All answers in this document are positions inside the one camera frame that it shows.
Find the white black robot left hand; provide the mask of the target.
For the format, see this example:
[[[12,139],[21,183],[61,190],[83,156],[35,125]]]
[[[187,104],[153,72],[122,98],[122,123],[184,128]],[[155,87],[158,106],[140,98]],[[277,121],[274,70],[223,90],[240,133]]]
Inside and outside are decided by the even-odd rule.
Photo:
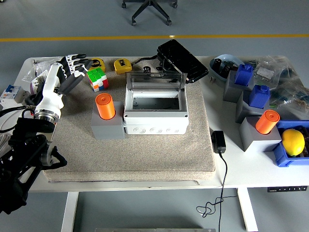
[[[86,76],[93,61],[85,54],[66,55],[50,67],[42,90],[42,100],[34,115],[56,123],[64,107],[62,96],[68,94]]]

